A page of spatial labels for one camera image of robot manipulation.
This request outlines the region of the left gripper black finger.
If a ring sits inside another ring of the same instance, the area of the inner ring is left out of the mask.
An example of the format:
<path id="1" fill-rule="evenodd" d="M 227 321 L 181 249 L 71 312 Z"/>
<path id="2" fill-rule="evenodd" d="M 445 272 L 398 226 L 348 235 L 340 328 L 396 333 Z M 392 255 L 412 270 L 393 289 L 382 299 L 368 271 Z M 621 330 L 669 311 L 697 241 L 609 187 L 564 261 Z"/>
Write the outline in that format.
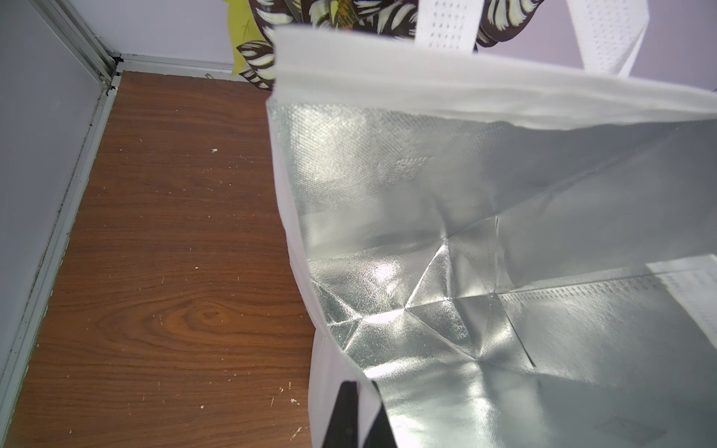
<path id="1" fill-rule="evenodd" d="M 352 381 L 343 382 L 334 403 L 323 447 L 358 448 L 360 446 L 359 407 L 358 384 Z M 363 447 L 397 447 L 384 405 L 381 405 L 375 420 L 373 420 Z"/>

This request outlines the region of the white insulated delivery bag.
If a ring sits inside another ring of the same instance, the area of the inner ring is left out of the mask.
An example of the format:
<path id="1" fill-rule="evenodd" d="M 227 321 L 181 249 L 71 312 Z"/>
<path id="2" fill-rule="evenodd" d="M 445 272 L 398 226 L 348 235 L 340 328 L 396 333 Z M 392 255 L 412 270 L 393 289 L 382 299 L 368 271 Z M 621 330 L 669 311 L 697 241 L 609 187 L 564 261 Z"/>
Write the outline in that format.
<path id="1" fill-rule="evenodd" d="M 645 1 L 569 2 L 579 69 L 474 51 L 539 8 L 276 30 L 313 446 L 345 381 L 359 447 L 715 446 L 716 96 L 632 78 Z"/>

